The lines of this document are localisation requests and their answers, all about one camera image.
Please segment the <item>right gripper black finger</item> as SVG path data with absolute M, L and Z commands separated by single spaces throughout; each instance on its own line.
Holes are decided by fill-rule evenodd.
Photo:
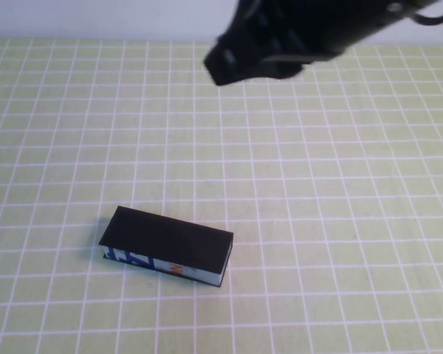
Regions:
M 218 38 L 204 59 L 205 68 L 211 76 L 236 76 L 240 74 L 238 47 L 240 37 L 226 35 Z
M 240 74 L 236 76 L 211 76 L 212 81 L 217 86 L 226 86 L 243 80 L 256 77 L 256 71 L 263 63 L 264 59 L 241 58 L 238 57 Z

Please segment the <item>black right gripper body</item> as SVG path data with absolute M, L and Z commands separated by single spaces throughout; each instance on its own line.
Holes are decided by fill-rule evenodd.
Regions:
M 240 37 L 238 57 L 264 59 L 256 77 L 286 79 L 405 18 L 425 26 L 440 24 L 439 16 L 419 14 L 430 5 L 431 1 L 239 1 L 221 36 Z

